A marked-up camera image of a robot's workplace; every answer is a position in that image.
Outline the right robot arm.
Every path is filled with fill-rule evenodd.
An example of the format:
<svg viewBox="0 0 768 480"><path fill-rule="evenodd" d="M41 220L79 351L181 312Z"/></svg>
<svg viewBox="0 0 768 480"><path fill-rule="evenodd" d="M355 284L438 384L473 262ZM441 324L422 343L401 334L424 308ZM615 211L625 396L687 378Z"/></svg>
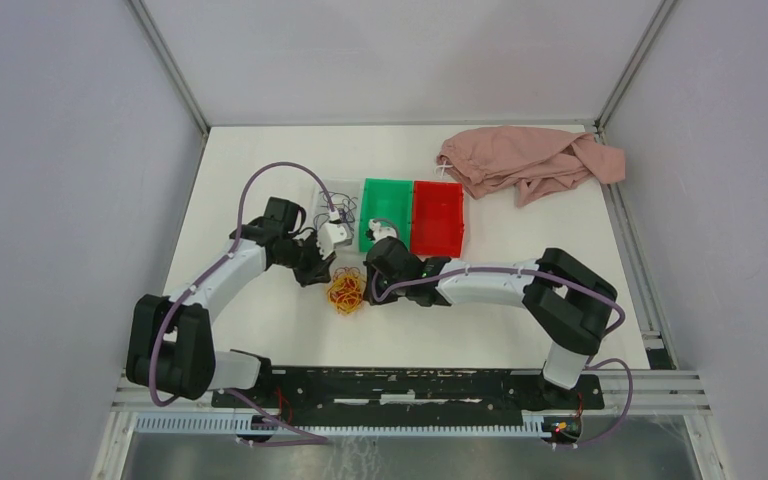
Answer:
<svg viewBox="0 0 768 480"><path fill-rule="evenodd" d="M385 305L405 298L421 307L488 304L525 309L552 344L537 382L540 400L562 408L578 393L578 380L604 337L610 320L625 312L615 287L559 248L535 260L469 264L448 257L422 259L393 237L376 242L364 260L365 300Z"/></svg>

